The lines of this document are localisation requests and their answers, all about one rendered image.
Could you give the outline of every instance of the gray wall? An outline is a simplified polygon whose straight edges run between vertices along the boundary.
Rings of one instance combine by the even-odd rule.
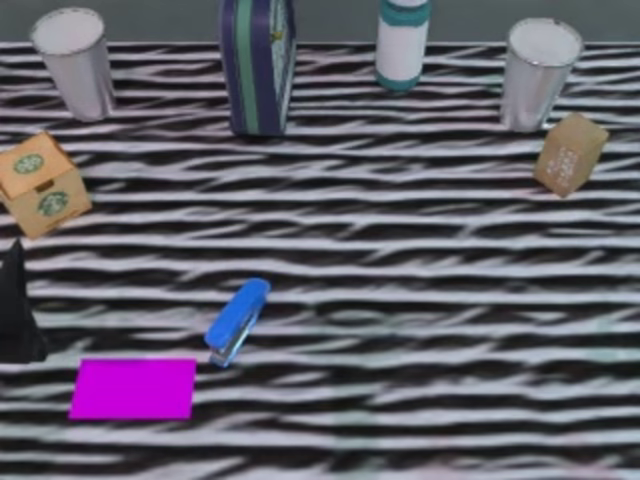
[[[24,41],[64,6],[100,12],[113,41],[214,41],[220,0],[0,0],[0,41]],[[640,41],[640,0],[433,0],[433,41],[501,41],[530,16],[553,16],[587,41]],[[295,0],[300,39],[374,41],[378,0]]]

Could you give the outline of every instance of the magenta rectangle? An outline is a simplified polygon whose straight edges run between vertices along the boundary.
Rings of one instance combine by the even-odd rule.
[[[85,359],[71,420],[187,420],[196,360]]]

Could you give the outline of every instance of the zebra print tablecloth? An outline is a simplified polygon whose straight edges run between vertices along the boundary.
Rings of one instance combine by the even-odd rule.
[[[640,47],[589,48],[558,104],[612,133],[566,201],[544,133],[497,122],[503,45],[431,46],[405,96],[369,45],[302,48],[283,140],[230,135],[211,45],[111,55],[120,107],[85,125],[0,47],[0,147],[49,130],[95,201],[25,242],[53,352],[0,370],[1,480],[640,479]],[[252,275],[220,371],[202,336]],[[89,356],[198,357],[193,419],[68,421]]]

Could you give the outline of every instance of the white container with teal lid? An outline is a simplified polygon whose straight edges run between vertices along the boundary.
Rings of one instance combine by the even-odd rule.
[[[384,88],[407,91],[422,75],[430,0],[380,0],[376,77]]]

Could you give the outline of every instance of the green logo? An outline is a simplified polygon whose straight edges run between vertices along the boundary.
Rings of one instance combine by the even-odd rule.
[[[53,217],[63,211],[68,204],[69,195],[64,192],[53,192],[40,201],[38,212],[45,217]]]
[[[13,164],[13,170],[21,175],[27,175],[37,172],[42,168],[42,165],[44,165],[44,158],[32,153],[16,160],[16,163]]]

